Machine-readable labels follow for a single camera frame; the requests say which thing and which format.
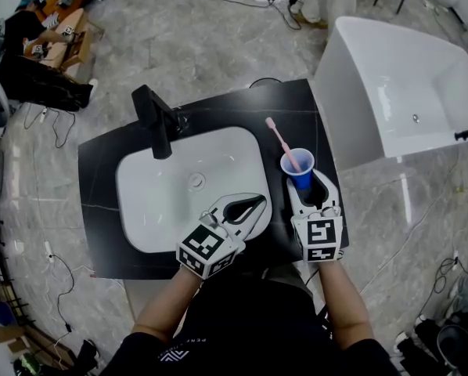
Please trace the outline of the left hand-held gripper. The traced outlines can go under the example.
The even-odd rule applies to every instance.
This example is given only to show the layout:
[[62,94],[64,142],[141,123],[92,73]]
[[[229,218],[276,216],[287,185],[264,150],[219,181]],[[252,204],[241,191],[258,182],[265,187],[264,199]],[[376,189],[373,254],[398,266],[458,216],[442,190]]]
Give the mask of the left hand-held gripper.
[[191,222],[179,238],[176,259],[206,280],[233,264],[267,206],[264,195],[235,193],[220,197]]

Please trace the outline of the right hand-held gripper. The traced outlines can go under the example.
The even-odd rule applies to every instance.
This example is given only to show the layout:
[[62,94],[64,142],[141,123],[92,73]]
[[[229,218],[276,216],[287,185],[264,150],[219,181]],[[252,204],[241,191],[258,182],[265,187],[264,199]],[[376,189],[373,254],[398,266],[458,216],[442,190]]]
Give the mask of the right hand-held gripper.
[[293,231],[305,262],[336,261],[344,228],[344,219],[339,208],[339,190],[328,176],[315,168],[312,171],[325,192],[320,211],[315,205],[306,205],[300,199],[292,179],[286,179],[294,214],[291,218]]

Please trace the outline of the blue plastic cup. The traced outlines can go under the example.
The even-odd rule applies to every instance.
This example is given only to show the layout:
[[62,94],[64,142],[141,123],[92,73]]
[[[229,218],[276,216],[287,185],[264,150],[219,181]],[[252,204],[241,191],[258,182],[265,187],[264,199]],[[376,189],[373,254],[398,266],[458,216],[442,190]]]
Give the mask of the blue plastic cup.
[[290,151],[290,156],[298,164],[299,169],[293,166],[293,162],[287,154],[284,154],[280,159],[281,169],[292,179],[297,189],[302,190],[310,187],[312,169],[315,166],[313,154],[304,148],[293,148]]

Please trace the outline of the pink toothbrush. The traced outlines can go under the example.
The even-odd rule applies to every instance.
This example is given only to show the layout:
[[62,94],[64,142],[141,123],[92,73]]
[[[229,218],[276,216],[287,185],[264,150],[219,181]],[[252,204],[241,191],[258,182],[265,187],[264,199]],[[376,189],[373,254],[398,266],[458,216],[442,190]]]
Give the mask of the pink toothbrush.
[[283,137],[280,135],[275,122],[272,120],[271,117],[267,117],[265,119],[266,125],[275,133],[276,137],[278,138],[282,149],[285,152],[285,155],[287,158],[290,160],[290,163],[292,164],[293,168],[295,169],[296,172],[302,172],[301,167],[299,163],[297,162],[295,156],[292,154],[291,149],[289,148],[288,144],[285,142]]

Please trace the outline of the person's right forearm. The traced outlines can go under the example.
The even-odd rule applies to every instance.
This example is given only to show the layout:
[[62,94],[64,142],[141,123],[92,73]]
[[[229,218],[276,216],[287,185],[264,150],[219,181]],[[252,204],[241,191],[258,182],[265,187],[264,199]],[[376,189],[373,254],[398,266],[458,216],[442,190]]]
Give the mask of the person's right forearm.
[[321,262],[319,278],[333,328],[333,339],[342,350],[374,339],[369,314],[357,288],[339,261]]

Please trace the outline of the person's left forearm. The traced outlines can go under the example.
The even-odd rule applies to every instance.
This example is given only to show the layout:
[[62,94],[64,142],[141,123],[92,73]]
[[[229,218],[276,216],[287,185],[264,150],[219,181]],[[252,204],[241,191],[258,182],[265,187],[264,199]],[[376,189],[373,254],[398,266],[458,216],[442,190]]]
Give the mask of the person's left forearm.
[[131,329],[132,334],[149,334],[168,343],[202,282],[195,273],[181,267],[168,285],[141,311]]

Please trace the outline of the white sink basin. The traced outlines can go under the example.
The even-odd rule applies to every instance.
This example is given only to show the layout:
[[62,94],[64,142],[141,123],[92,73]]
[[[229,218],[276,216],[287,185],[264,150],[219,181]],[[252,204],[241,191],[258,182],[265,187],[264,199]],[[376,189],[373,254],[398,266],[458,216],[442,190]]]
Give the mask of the white sink basin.
[[[272,217],[272,202],[255,136],[228,127],[171,142],[172,155],[153,157],[152,149],[125,156],[117,166],[117,197],[124,234],[144,253],[174,251],[184,229],[220,197],[258,193],[267,206],[248,240],[258,237]],[[188,188],[199,172],[206,186]]]

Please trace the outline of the black vanity cabinet with sink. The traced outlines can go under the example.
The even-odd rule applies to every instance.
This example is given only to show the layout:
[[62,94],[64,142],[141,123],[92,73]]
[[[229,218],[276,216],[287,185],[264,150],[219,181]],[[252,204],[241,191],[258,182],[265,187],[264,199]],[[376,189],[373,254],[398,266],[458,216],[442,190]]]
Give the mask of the black vanity cabinet with sink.
[[[286,178],[280,168],[282,156],[265,118],[275,120],[290,146],[310,150],[317,169],[338,184],[333,155],[319,107],[308,80],[286,81],[243,89],[188,103],[177,109],[187,120],[172,139],[182,139],[227,126],[250,131],[261,149],[272,217],[265,231],[247,244],[246,269],[258,269],[301,259],[290,224],[292,215]],[[178,269],[170,252],[148,254],[133,248],[124,235],[117,200],[116,170],[128,154],[149,148],[151,136],[138,122],[107,132],[78,148],[81,207],[90,256],[97,277],[129,280],[166,280]]]

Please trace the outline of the person's grey trousers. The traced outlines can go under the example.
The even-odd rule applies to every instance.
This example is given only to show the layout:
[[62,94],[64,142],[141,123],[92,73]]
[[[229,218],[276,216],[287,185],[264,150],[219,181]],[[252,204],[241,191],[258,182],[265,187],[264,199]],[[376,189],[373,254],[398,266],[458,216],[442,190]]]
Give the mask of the person's grey trousers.
[[263,280],[288,284],[290,286],[298,287],[302,290],[306,288],[305,283],[301,278],[301,273],[293,263],[267,268],[262,273],[261,278]]

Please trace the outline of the person's black shirt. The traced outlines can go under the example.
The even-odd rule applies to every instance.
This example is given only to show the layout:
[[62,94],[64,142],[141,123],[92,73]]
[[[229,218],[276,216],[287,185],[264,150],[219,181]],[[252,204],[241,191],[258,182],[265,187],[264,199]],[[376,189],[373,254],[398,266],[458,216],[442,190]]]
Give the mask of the person's black shirt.
[[399,376],[382,345],[342,350],[298,287],[236,277],[205,283],[169,343],[127,336],[100,376]]

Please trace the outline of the black mesh waste bin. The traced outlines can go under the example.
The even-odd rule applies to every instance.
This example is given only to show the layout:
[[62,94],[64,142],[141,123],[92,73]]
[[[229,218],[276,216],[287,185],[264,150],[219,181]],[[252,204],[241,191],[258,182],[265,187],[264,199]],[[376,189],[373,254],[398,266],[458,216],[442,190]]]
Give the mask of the black mesh waste bin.
[[264,78],[259,78],[256,81],[252,82],[249,88],[253,89],[253,88],[260,87],[260,86],[273,85],[273,84],[279,84],[279,83],[281,83],[281,81],[277,78],[264,77]]

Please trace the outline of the white bathtub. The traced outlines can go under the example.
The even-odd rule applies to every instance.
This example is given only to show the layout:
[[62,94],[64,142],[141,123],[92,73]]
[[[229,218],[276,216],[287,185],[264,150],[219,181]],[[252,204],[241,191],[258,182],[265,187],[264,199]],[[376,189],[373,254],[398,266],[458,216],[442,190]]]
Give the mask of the white bathtub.
[[468,54],[430,34],[342,16],[311,86],[341,170],[466,142]]

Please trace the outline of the black round helmet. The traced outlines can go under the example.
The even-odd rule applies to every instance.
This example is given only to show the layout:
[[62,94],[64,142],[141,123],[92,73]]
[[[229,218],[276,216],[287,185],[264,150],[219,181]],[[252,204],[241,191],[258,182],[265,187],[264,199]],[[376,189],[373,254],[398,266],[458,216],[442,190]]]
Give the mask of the black round helmet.
[[468,331],[458,325],[447,325],[437,335],[437,348],[445,363],[453,368],[468,360]]

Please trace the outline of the light wooden low table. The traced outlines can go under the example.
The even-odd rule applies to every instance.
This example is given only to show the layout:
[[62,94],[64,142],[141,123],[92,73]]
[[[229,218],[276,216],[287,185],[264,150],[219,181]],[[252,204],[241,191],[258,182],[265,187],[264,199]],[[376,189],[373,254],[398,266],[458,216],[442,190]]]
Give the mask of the light wooden low table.
[[71,31],[74,37],[70,44],[50,43],[47,54],[40,63],[65,72],[69,67],[85,63],[92,42],[92,32],[88,28],[88,17],[83,9],[71,13],[57,28],[56,32],[65,34]]

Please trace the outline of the black green helmet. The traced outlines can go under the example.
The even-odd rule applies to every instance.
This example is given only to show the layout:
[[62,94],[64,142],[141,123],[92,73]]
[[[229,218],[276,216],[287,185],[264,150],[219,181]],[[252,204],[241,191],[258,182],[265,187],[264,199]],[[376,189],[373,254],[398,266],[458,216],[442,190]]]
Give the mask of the black green helmet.
[[35,359],[22,356],[13,362],[15,376],[42,376],[41,365]]

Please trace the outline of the orange sofa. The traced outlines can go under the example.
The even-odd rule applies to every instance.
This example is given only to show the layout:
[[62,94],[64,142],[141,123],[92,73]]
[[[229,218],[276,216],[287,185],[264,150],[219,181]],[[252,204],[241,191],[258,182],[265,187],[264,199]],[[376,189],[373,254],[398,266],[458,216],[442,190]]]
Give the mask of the orange sofa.
[[58,21],[61,23],[71,13],[81,8],[85,0],[73,0],[69,6],[62,7],[59,5],[59,0],[45,0],[45,6],[36,12],[36,16],[40,21],[44,21],[53,13],[58,13]]

